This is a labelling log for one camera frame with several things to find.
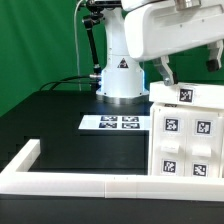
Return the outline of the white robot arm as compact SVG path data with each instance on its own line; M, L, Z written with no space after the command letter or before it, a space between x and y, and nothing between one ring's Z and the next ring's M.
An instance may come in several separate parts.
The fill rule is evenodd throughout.
M169 56L206 45L207 69L221 68L224 50L224 0L86 0L93 22L102 20L107 64L97 98L116 104L146 100L145 74L151 61L167 86L177 83Z

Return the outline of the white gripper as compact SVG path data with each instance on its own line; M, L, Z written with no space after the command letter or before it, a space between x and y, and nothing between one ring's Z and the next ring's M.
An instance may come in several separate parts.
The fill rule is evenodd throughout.
M175 0L123 0L123 9L129 55L137 61L154 59L165 86L178 83L167 56L173 53L208 44L207 70L221 69L224 0L199 0L183 10L177 9Z

